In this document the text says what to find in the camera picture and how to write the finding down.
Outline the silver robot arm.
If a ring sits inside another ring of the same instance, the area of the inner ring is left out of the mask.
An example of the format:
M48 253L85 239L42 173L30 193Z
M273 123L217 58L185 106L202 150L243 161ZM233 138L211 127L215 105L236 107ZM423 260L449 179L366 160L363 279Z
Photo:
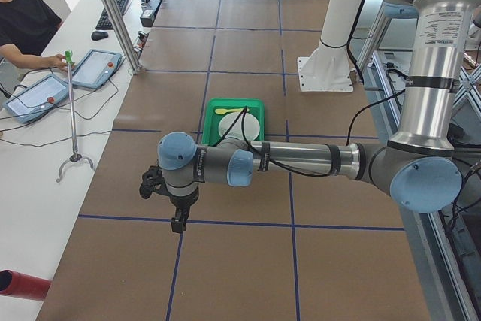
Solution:
M256 171L282 168L308 177L344 176L374 185L400 206L432 213L463 188L447 138L473 12L480 0L386 0L414 8L418 21L398 130L387 143L295 144L222 138L197 145L183 132L165 135L158 163L144 174L142 197L169 197L171 228L186 230L201 183L248 186Z

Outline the person's hand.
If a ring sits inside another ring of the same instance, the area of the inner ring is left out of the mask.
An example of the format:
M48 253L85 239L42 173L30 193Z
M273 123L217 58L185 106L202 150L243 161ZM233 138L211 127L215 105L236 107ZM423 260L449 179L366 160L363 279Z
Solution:
M49 68L58 68L61 71L67 71L67 62L65 56L62 54L56 54L47 58Z

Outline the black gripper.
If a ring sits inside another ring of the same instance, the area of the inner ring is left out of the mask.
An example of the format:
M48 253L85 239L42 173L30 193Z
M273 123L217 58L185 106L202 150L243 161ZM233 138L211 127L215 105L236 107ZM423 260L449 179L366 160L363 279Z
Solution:
M173 233L186 231L186 220L189 218L190 208L198 200L198 196L170 197L175 206L174 217L171 218L171 230Z

